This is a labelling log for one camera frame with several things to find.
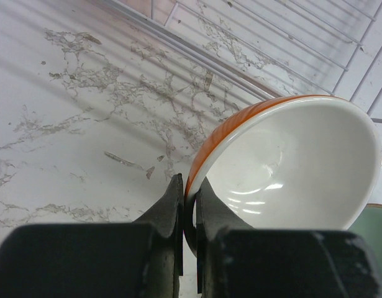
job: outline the dirt stain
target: dirt stain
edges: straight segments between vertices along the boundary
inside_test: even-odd
[[[59,73],[48,73],[53,79],[60,79],[61,75]]]
[[[153,173],[154,170],[155,170],[155,167],[154,167],[154,166],[151,167],[151,168],[149,168],[149,169],[147,170],[147,179],[148,179],[148,180],[151,179],[151,175],[152,175],[152,173]]]
[[[204,92],[208,92],[213,76],[214,74],[211,71],[206,72],[206,76],[204,78]]]
[[[100,42],[98,39],[96,39],[94,36],[90,34],[85,34],[83,38],[89,40],[90,42],[94,42],[98,45],[102,45],[102,42]]]

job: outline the wire rack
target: wire rack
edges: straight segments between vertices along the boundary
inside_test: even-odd
[[[342,95],[342,85],[349,89],[347,73],[364,68],[344,96],[355,101],[381,61],[382,43],[367,65],[355,63],[374,34],[382,0],[101,1],[261,101],[292,94]],[[372,115],[382,86],[369,96],[366,112]],[[372,119],[382,124],[382,118]]]

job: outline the metal rack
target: metal rack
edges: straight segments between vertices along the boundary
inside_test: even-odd
[[[297,32],[293,32],[291,29],[278,23],[278,20],[273,20],[272,17],[268,17],[267,14],[262,13],[264,9],[267,11],[270,9],[265,4],[267,1],[258,0],[247,0],[248,4],[245,3],[246,0],[216,0],[216,1],[204,1],[204,0],[185,0],[174,1],[173,0],[162,0],[166,1],[172,5],[171,10],[167,12],[167,17],[162,22],[161,20],[155,20],[155,10],[157,9],[158,0],[150,0],[150,15],[145,17],[145,15],[139,13],[135,9],[132,9],[129,5],[123,4],[119,0],[102,0],[105,4],[113,7],[115,10],[119,11],[123,16],[130,19],[132,22],[136,23],[140,29],[146,33],[154,36],[155,38],[161,40],[167,46],[175,49],[176,51],[184,54],[186,57],[192,59],[196,63],[206,67],[209,71],[214,74],[221,76],[236,85],[237,87],[243,89],[249,94],[255,96],[259,100],[267,100],[273,97],[283,96],[282,90],[274,88],[271,84],[264,82],[263,80],[257,78],[255,74],[250,73],[248,70],[239,66],[239,64],[234,63],[228,59],[222,58],[216,53],[209,51],[203,44],[198,44],[197,40],[192,40],[191,38],[186,38],[181,35],[178,30],[173,30],[170,27],[170,23],[177,14],[179,9],[186,10],[189,14],[193,15],[196,20],[208,23],[218,31],[220,34],[224,34],[226,37],[235,40],[237,43],[242,44],[242,46],[247,47],[251,52],[258,55],[261,59],[269,61],[271,65],[280,67],[283,71],[296,77],[305,86],[310,86],[314,90],[318,90],[320,93],[335,95],[344,76],[353,66],[355,57],[362,49],[362,46],[371,32],[373,24],[376,22],[378,15],[382,11],[382,0],[378,7],[375,9],[374,14],[371,15],[356,4],[350,2],[350,0],[341,0],[339,2],[333,3],[331,0],[325,0],[326,2],[332,3],[333,9],[343,9],[339,6],[341,2],[343,6],[347,6],[349,10],[354,10],[358,14],[358,18],[361,23],[366,26],[362,30],[362,36],[355,37],[352,32],[344,30],[336,24],[336,20],[328,20],[319,14],[318,7],[316,4],[315,9],[307,7],[301,4],[301,0],[275,0],[275,3],[282,7],[284,14],[291,14],[298,21],[304,22],[303,24],[310,25],[316,28],[314,34],[309,34],[311,38],[305,38],[300,36]],[[235,9],[234,13],[238,16],[244,17],[244,19],[250,19],[255,22],[255,25],[259,25],[259,28],[263,25],[272,32],[283,37],[283,42],[290,42],[291,46],[298,47],[310,55],[316,61],[321,61],[325,65],[329,65],[328,69],[330,74],[335,76],[335,81],[332,81],[328,86],[325,84],[324,79],[318,79],[311,74],[303,73],[302,70],[298,70],[291,63],[283,61],[280,57],[268,53],[263,47],[257,45],[254,38],[246,38],[243,34],[244,30],[247,30],[247,26],[241,24],[243,22],[231,18],[229,13],[224,12],[223,5]],[[205,13],[201,8],[211,11],[211,14]],[[228,26],[223,22],[223,19],[231,21],[231,25]],[[324,47],[318,47],[316,44],[321,42],[319,39],[320,35],[327,35],[333,38],[337,38],[341,42],[342,48],[346,49],[344,57],[338,55],[333,55],[325,50]],[[354,101],[357,94],[364,84],[366,84],[366,78],[370,74],[371,70],[376,66],[378,58],[382,54],[382,46],[373,57],[370,66],[366,70],[365,75],[360,80],[358,86],[354,89],[350,101]],[[308,93],[306,89],[301,91],[302,93]],[[382,100],[382,87],[376,97],[373,99],[371,106],[368,108],[367,113],[371,115],[374,109],[377,107],[378,103]],[[382,124],[382,119],[373,118],[376,123]]]

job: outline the bowl rim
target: bowl rim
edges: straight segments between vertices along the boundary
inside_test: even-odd
[[[376,131],[375,125],[373,121],[369,118],[369,116],[361,110],[356,105],[351,102],[342,99],[340,97],[335,96],[327,96],[327,95],[304,95],[304,96],[291,96],[291,97],[280,97],[277,99],[272,99],[265,102],[259,102],[252,106],[246,107],[245,109],[235,113],[233,116],[229,117],[225,122],[221,123],[214,131],[211,133],[211,136],[217,133],[223,133],[218,131],[220,127],[222,127],[230,118],[236,117],[236,115],[241,114],[245,110],[248,110],[248,116],[246,119],[241,118],[232,124],[232,126],[227,129],[225,135],[221,135],[218,137],[218,142],[216,141],[214,144],[211,144],[213,147],[207,150],[207,153],[204,153],[204,158],[202,162],[199,161],[200,165],[198,169],[195,171],[194,176],[191,177],[191,172],[193,170],[195,161],[199,155],[196,155],[193,164],[191,166],[191,170],[189,171],[188,180],[186,183],[185,195],[184,195],[184,234],[188,245],[191,251],[196,255],[196,229],[193,225],[193,209],[195,203],[195,194],[198,192],[201,183],[204,178],[207,176],[208,171],[211,166],[216,162],[218,156],[236,139],[241,136],[245,131],[257,125],[261,121],[265,120],[267,117],[271,117],[274,113],[283,111],[286,109],[293,108],[296,105],[302,105],[303,103],[309,104],[320,104],[320,105],[328,105],[328,106],[337,106],[341,107],[343,110],[358,116],[358,118],[364,122],[366,126],[368,126],[370,131],[372,132],[372,140],[373,146],[375,147],[376,152],[376,164],[373,176],[370,181],[369,189],[366,192],[366,196],[360,202],[357,210],[350,220],[348,220],[347,224],[342,227],[343,229],[348,229],[351,224],[356,220],[356,218],[360,215],[362,210],[366,207],[367,202],[371,196],[371,192],[373,191],[374,186],[378,180],[378,175],[380,173],[381,166],[381,142],[380,136]]]
[[[366,208],[382,208],[382,204],[379,203],[367,203]]]

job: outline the green object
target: green object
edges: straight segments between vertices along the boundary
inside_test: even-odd
[[[368,205],[349,228],[373,249],[382,272],[382,205]]]

